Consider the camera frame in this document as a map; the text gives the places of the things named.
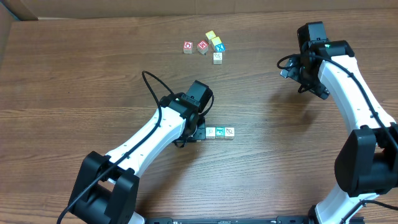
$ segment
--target stack of blocks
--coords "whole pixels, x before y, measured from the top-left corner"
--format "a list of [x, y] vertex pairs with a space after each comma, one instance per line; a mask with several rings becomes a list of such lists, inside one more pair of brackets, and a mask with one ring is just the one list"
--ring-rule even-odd
[[206, 33], [206, 40], [210, 43], [215, 51], [215, 53], [213, 53], [213, 64], [221, 65], [223, 63], [222, 52], [225, 52], [225, 46], [220, 37], [217, 37], [214, 31], [211, 30]]
[[233, 139], [235, 137], [234, 128], [206, 128], [207, 139]]
[[[213, 53], [213, 64], [221, 65], [223, 63], [223, 52], [225, 52], [225, 46], [221, 39], [216, 36], [214, 31], [206, 33], [206, 41], [202, 40], [197, 45], [198, 51], [205, 55], [209, 51], [209, 44], [213, 47], [215, 53]], [[192, 54], [193, 42], [185, 41], [183, 51], [185, 54]]]

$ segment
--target robotic arm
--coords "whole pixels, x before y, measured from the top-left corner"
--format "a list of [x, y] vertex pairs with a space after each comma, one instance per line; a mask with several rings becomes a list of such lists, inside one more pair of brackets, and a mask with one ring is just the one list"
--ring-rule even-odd
[[[388, 142], [352, 77], [331, 62], [312, 56], [332, 60], [352, 72], [395, 141], [398, 128], [363, 80], [346, 41], [330, 42], [322, 22], [306, 24], [298, 29], [297, 36], [301, 55], [290, 58], [280, 74], [299, 82], [299, 93], [309, 91], [324, 100], [331, 94], [350, 133], [335, 162], [337, 184], [324, 201], [312, 207], [308, 216], [319, 224], [348, 223], [362, 207], [361, 200], [372, 200], [397, 187], [397, 151]], [[377, 144], [383, 152], [375, 153]]]
[[[145, 220], [134, 212], [139, 178], [149, 164], [176, 140], [196, 141], [205, 139], [203, 112], [213, 92], [205, 84], [195, 81], [186, 94], [170, 94], [160, 100], [162, 120], [152, 135], [136, 148], [117, 169], [101, 181], [110, 181], [115, 186], [112, 192], [96, 184], [84, 194], [70, 212], [86, 223], [92, 224], [144, 224]], [[100, 174], [115, 164], [144, 139], [155, 127], [159, 109], [133, 137], [105, 156], [91, 152], [83, 161], [73, 188], [69, 204]]]

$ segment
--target wooden table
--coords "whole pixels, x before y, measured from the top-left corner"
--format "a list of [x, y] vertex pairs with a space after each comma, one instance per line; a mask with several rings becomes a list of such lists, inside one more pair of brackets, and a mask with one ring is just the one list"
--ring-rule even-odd
[[[335, 183], [347, 138], [333, 98], [299, 95], [276, 61], [299, 52], [296, 30], [323, 21], [347, 40], [363, 77], [398, 118], [398, 10], [275, 12], [15, 22], [0, 72], [0, 222], [55, 223], [82, 159], [132, 136], [156, 107], [141, 71], [175, 92], [195, 80], [215, 94], [209, 126], [233, 141], [169, 146], [143, 175], [136, 210], [145, 217], [266, 218], [304, 215]], [[182, 53], [214, 30], [228, 49]], [[150, 81], [157, 96], [167, 91]], [[398, 191], [379, 197], [398, 205]], [[369, 205], [369, 223], [398, 213]], [[64, 223], [81, 223], [68, 214]]]

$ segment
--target white arm segment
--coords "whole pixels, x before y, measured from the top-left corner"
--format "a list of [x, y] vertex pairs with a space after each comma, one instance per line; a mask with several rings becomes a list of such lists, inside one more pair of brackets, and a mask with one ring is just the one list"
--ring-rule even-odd
[[[123, 143], [121, 146], [109, 151], [106, 155], [111, 156], [111, 162], [116, 162], [120, 157], [135, 146], [154, 128], [159, 118], [159, 112], [156, 110], [155, 115], [142, 127], [135, 135]], [[119, 164], [119, 167], [127, 170], [132, 168], [137, 177], [142, 176], [149, 164], [162, 152], [162, 150], [171, 142], [181, 136], [185, 128], [185, 119], [169, 107], [162, 108], [162, 121], [156, 131], [142, 143], [130, 156]]]
[[[386, 127], [391, 125], [390, 122], [395, 122], [394, 119], [382, 109], [373, 96], [359, 72], [354, 57], [343, 55], [332, 57], [331, 59], [354, 73], [354, 76], [365, 89], [374, 109], [378, 112], [380, 120]], [[323, 61], [319, 69], [318, 78], [321, 83], [326, 86], [335, 100], [343, 116], [348, 134], [354, 129], [359, 129], [362, 125], [368, 125], [370, 128], [380, 127], [376, 120], [371, 118], [372, 114], [369, 110], [369, 106], [366, 104], [358, 86], [348, 74], [332, 63]], [[320, 224], [339, 224], [341, 219], [359, 203], [359, 200], [372, 200], [376, 197], [378, 197], [378, 194], [372, 193], [361, 194], [358, 197], [350, 198], [348, 194], [341, 190], [339, 185], [336, 184], [326, 199], [318, 203], [315, 208], [315, 213], [317, 214], [317, 219]]]
[[315, 213], [319, 224], [340, 224], [341, 220], [359, 203], [359, 200], [373, 200], [379, 195], [376, 193], [361, 194], [358, 197], [349, 197], [347, 192], [340, 189], [338, 184], [328, 194], [326, 199], [321, 201], [315, 207]]
[[[342, 55], [332, 57], [331, 59], [347, 68], [348, 71], [354, 73], [354, 76], [362, 84], [368, 95], [374, 110], [378, 112], [380, 120], [386, 127], [390, 126], [390, 122], [395, 122], [394, 119], [383, 110], [373, 96], [368, 85], [363, 80], [355, 57]], [[358, 86], [347, 73], [332, 63], [323, 61], [319, 69], [318, 78], [321, 83], [326, 86], [335, 100], [346, 124], [348, 134], [354, 129], [359, 129], [362, 125], [368, 125], [370, 128], [380, 127], [376, 120], [371, 118], [372, 114], [369, 111], [369, 106], [366, 104]]]

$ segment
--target yellow block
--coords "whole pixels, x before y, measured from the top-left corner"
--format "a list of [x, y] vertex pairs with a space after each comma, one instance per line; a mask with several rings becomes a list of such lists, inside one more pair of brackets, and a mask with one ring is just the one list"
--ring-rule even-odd
[[213, 50], [216, 50], [215, 47], [216, 45], [221, 44], [221, 39], [219, 37], [215, 37], [211, 40], [211, 46], [213, 47]]
[[216, 37], [216, 34], [212, 30], [206, 33], [206, 40], [209, 43], [210, 43], [210, 40], [215, 38], [215, 37]]

